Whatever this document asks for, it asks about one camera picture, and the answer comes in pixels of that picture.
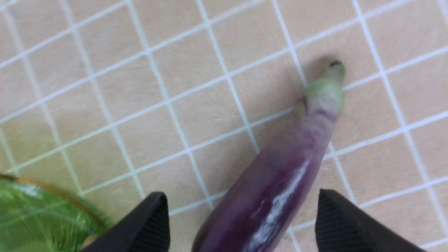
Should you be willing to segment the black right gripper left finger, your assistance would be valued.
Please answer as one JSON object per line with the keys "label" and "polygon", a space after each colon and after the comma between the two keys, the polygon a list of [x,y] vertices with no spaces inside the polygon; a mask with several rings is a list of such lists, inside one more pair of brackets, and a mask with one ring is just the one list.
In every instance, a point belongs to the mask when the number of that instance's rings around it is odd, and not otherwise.
{"label": "black right gripper left finger", "polygon": [[168,252],[170,241],[167,197],[156,191],[81,251]]}

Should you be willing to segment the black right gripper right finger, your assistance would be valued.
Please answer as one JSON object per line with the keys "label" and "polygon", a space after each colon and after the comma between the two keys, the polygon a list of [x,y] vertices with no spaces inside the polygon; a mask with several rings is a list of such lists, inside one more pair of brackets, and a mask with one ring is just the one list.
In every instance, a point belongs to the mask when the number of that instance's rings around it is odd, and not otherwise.
{"label": "black right gripper right finger", "polygon": [[320,252],[421,252],[336,190],[320,189],[315,237]]}

